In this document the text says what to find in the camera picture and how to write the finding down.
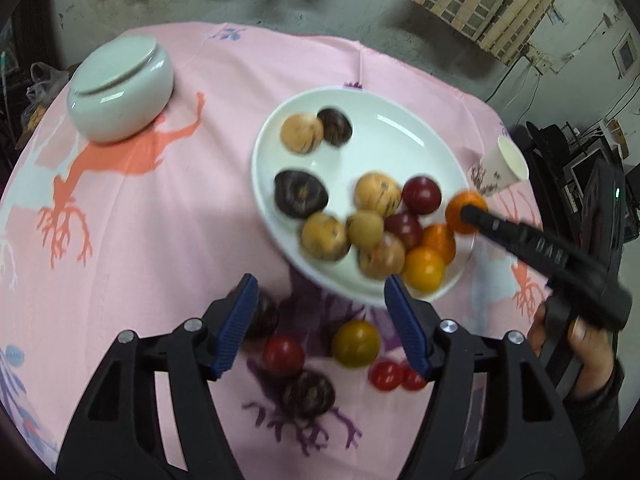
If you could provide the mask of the person's right hand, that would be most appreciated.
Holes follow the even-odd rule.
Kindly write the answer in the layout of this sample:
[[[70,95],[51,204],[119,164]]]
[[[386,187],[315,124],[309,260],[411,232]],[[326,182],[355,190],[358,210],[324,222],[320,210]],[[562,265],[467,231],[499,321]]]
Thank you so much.
[[[540,356],[547,339],[545,318],[546,305],[540,304],[527,334],[527,340],[536,356]],[[582,371],[576,379],[572,396],[576,400],[590,398],[606,386],[614,372],[615,356],[608,342],[608,333],[597,330],[582,318],[576,318],[570,326],[567,340],[575,356],[582,361]]]

